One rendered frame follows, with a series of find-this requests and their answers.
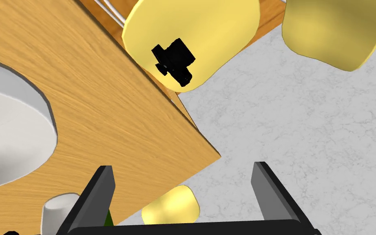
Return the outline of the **white bowl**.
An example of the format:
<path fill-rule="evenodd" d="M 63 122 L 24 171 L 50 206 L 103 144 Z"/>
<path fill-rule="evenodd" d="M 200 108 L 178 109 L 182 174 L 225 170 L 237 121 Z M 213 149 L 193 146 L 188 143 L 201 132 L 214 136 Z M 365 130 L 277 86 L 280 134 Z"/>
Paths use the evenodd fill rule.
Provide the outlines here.
<path fill-rule="evenodd" d="M 56 123 L 46 96 L 0 62 L 0 186 L 41 167 L 57 144 Z"/>

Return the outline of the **wooden table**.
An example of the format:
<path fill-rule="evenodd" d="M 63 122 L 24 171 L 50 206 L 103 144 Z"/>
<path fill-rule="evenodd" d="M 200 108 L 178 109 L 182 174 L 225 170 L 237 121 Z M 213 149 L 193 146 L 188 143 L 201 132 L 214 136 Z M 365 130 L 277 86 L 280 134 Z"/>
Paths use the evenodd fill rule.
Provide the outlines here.
<path fill-rule="evenodd" d="M 0 235 L 40 233 L 43 204 L 111 165 L 119 224 L 220 158 L 76 0 L 0 0 L 0 62 L 47 97 L 58 133 L 36 171 L 0 186 Z"/>

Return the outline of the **white cup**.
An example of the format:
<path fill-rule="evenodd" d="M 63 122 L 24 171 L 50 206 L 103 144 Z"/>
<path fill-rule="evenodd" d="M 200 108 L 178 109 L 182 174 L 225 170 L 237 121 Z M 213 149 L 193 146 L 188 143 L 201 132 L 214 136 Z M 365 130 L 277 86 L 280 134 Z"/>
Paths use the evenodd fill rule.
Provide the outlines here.
<path fill-rule="evenodd" d="M 41 235 L 56 235 L 79 196 L 77 193 L 64 193 L 45 202 L 42 208 Z"/>

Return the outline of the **yellow chair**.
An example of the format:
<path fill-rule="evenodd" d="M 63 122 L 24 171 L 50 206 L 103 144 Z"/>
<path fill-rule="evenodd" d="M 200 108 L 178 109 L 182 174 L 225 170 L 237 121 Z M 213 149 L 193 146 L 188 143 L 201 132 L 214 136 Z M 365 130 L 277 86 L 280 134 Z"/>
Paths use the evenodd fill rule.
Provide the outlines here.
<path fill-rule="evenodd" d="M 285 0 L 282 37 L 293 52 L 343 71 L 376 50 L 376 0 Z"/>
<path fill-rule="evenodd" d="M 139 0 L 125 21 L 126 51 L 166 88 L 207 81 L 255 36 L 259 0 Z"/>
<path fill-rule="evenodd" d="M 193 191 L 179 185 L 142 208 L 144 224 L 193 223 L 200 215 L 200 206 Z"/>

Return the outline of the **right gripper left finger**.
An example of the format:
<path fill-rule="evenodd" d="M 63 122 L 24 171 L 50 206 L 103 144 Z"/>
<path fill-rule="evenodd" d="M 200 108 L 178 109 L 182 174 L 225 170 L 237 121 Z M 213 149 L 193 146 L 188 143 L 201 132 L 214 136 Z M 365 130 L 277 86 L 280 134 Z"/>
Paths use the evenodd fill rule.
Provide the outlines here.
<path fill-rule="evenodd" d="M 112 166 L 100 166 L 56 235 L 102 235 L 114 190 Z"/>

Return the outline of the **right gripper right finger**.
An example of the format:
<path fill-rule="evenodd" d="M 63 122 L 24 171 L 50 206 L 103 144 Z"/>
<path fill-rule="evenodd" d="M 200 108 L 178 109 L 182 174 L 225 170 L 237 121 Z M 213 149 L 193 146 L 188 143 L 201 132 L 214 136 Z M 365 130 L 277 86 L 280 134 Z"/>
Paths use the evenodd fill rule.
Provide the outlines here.
<path fill-rule="evenodd" d="M 251 185 L 264 220 L 293 219 L 304 225 L 310 224 L 302 209 L 265 162 L 254 163 Z"/>

